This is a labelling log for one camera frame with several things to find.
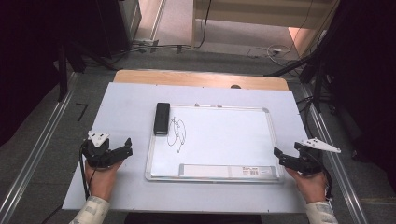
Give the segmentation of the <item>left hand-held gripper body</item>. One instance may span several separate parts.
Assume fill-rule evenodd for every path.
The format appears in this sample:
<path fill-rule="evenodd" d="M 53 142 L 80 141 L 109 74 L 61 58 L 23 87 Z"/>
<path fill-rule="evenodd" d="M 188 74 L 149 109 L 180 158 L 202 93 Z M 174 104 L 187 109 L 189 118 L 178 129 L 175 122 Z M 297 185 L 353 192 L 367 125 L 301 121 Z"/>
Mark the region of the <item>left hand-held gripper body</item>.
<path fill-rule="evenodd" d="M 109 134 L 88 131 L 88 138 L 82 145 L 82 154 L 92 168 L 106 169 L 114 164 L 109 148 Z"/>

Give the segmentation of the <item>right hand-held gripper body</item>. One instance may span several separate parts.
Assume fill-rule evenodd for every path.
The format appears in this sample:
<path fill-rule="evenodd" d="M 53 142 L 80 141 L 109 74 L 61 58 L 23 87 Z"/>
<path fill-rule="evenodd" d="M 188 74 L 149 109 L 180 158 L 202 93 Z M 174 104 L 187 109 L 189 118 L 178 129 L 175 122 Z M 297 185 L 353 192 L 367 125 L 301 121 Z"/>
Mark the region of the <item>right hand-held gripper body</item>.
<path fill-rule="evenodd" d="M 323 170 L 323 151 L 341 152 L 339 147 L 329 145 L 317 138 L 295 142 L 294 148 L 299 152 L 298 162 L 300 163 L 300 167 L 298 168 L 298 172 L 305 176 L 317 174 Z"/>

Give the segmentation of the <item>black whiteboard eraser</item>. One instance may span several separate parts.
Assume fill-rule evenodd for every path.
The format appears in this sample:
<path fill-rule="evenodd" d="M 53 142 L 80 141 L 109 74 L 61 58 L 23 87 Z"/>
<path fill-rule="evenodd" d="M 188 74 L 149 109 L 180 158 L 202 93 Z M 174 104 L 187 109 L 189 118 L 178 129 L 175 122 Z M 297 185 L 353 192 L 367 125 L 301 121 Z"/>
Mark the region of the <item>black whiteboard eraser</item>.
<path fill-rule="evenodd" d="M 169 103 L 158 103 L 156 106 L 153 132 L 155 135 L 167 135 L 170 115 Z"/>

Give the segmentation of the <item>silver framed whiteboard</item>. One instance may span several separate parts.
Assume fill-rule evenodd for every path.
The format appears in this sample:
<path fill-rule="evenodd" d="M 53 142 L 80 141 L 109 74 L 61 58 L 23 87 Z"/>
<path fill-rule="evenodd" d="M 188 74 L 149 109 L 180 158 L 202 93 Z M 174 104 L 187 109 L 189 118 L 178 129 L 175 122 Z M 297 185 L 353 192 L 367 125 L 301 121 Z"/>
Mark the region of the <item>silver framed whiteboard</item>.
<path fill-rule="evenodd" d="M 172 105 L 167 135 L 152 135 L 146 179 L 214 183 L 281 183 L 273 122 L 264 107 Z M 181 164 L 273 166 L 278 178 L 222 179 L 179 176 Z"/>

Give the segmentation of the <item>person's right hand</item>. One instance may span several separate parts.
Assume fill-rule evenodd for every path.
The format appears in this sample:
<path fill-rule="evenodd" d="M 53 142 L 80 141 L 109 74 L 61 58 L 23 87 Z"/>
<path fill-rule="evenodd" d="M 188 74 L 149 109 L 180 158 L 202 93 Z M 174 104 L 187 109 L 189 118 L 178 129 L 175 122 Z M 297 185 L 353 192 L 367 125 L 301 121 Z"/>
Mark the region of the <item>person's right hand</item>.
<path fill-rule="evenodd" d="M 286 171 L 295 180 L 297 189 L 302 193 L 307 203 L 326 201 L 327 179 L 323 173 L 304 176 L 290 168 L 287 168 Z"/>

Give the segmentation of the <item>person's left hand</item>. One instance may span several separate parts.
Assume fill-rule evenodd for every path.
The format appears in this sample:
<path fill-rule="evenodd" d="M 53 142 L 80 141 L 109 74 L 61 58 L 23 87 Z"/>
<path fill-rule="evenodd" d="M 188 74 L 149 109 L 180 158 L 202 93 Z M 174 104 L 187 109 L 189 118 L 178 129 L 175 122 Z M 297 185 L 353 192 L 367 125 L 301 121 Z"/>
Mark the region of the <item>person's left hand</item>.
<path fill-rule="evenodd" d="M 122 164 L 123 161 L 119 161 L 105 170 L 94 170 L 88 163 L 85 163 L 85 176 L 90 194 L 109 202 L 116 183 L 117 171 Z"/>

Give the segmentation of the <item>white table cover sheet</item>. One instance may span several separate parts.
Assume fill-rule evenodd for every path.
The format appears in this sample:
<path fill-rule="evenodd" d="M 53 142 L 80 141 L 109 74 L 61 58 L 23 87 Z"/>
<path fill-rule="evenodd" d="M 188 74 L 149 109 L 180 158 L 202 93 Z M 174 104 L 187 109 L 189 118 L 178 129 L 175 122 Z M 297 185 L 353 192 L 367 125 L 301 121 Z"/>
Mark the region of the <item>white table cover sheet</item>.
<path fill-rule="evenodd" d="M 281 214 L 302 213 L 305 201 L 283 166 L 281 183 L 214 183 L 150 181 L 146 179 L 149 144 L 158 103 L 172 105 L 264 107 L 269 110 L 277 148 L 296 156 L 295 142 L 306 133 L 294 97 L 289 91 L 230 88 L 108 84 L 92 131 L 109 134 L 111 147 L 121 147 L 127 138 L 133 155 L 117 172 L 112 191 L 114 210 L 150 213 Z"/>

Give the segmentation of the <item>white label strip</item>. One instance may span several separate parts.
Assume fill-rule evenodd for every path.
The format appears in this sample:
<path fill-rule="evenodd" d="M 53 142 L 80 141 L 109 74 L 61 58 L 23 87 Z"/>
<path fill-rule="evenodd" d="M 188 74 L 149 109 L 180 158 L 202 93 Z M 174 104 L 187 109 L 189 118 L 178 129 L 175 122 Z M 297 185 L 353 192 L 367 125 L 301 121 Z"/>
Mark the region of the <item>white label strip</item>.
<path fill-rule="evenodd" d="M 179 176 L 190 178 L 270 179 L 278 178 L 273 166 L 181 164 Z"/>

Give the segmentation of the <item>black metal stand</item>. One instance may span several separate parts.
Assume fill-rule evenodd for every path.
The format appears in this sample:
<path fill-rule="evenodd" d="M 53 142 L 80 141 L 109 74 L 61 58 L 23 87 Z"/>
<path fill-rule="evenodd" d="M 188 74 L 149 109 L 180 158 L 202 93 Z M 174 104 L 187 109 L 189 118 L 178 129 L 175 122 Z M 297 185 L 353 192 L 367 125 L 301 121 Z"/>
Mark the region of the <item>black metal stand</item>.
<path fill-rule="evenodd" d="M 309 83 L 312 79 L 315 80 L 315 88 L 312 98 L 312 103 L 314 108 L 318 113 L 321 112 L 320 109 L 320 95 L 321 95 L 321 86 L 322 80 L 324 77 L 324 67 L 325 62 L 323 61 L 324 49 L 322 47 L 318 47 L 308 56 L 303 57 L 301 60 L 294 62 L 290 65 L 287 65 L 285 68 L 282 68 L 274 73 L 266 75 L 266 77 L 281 77 L 289 71 L 304 66 L 303 72 L 299 76 L 299 80 L 302 84 Z"/>
<path fill-rule="evenodd" d="M 60 73 L 60 82 L 59 82 L 60 93 L 59 93 L 58 101 L 61 102 L 68 92 L 66 54 L 65 54 L 64 44 L 62 42 L 58 44 L 58 69 Z"/>

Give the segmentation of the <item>wooden table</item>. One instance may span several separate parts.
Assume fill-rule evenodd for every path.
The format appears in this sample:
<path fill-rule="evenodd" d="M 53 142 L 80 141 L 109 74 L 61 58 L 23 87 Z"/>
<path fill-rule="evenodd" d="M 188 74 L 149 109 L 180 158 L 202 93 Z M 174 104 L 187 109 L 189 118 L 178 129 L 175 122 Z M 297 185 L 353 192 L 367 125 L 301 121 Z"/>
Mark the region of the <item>wooden table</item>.
<path fill-rule="evenodd" d="M 210 72 L 120 70 L 116 73 L 113 81 L 118 83 L 240 88 L 245 90 L 290 90 L 287 81 L 281 77 L 250 77 Z"/>

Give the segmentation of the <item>dark cabinet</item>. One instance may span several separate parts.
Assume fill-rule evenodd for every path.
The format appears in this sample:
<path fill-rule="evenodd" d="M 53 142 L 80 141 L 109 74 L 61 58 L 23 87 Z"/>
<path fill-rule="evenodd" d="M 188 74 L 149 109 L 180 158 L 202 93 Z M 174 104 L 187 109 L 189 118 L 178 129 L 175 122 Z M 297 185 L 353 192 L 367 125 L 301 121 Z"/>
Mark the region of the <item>dark cabinet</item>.
<path fill-rule="evenodd" d="M 132 46 L 142 20 L 138 0 L 63 0 L 61 11 L 68 38 L 107 58 Z"/>

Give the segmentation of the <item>light wooden furniture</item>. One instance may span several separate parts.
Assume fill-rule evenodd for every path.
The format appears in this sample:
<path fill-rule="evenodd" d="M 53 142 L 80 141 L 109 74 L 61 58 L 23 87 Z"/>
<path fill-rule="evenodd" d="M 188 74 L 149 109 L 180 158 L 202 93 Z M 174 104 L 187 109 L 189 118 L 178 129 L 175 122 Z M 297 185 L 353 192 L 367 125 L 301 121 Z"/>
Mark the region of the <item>light wooden furniture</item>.
<path fill-rule="evenodd" d="M 192 0 L 192 35 L 195 20 L 234 21 L 288 27 L 300 55 L 314 46 L 332 22 L 340 0 Z"/>

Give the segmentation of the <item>aluminium floor rail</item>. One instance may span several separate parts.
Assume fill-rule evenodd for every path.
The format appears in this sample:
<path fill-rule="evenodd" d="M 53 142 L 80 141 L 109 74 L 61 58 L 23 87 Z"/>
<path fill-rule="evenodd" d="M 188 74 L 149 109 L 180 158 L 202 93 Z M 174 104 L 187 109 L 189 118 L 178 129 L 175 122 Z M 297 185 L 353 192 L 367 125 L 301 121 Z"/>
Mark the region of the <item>aluminium floor rail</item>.
<path fill-rule="evenodd" d="M 2 201 L 0 206 L 0 224 L 8 224 L 10 221 L 20 199 L 26 190 L 33 173 L 43 157 L 46 148 L 50 142 L 53 133 L 55 132 L 59 121 L 61 120 L 64 111 L 66 110 L 70 99 L 74 93 L 76 83 L 78 81 L 78 73 L 73 72 L 66 82 L 69 87 L 69 92 L 65 95 L 61 102 L 58 102 L 51 112 L 51 115 L 40 133 L 38 139 L 26 160 L 16 179 L 13 181 L 10 189 L 7 191 L 6 198 Z"/>
<path fill-rule="evenodd" d="M 313 105 L 309 105 L 304 111 L 303 120 L 309 137 L 317 137 L 325 143 L 334 145 L 324 116 Z M 324 163 L 332 176 L 331 205 L 338 221 L 343 224 L 369 224 L 347 168 L 342 162 L 342 155 L 334 152 L 324 152 L 323 155 Z"/>

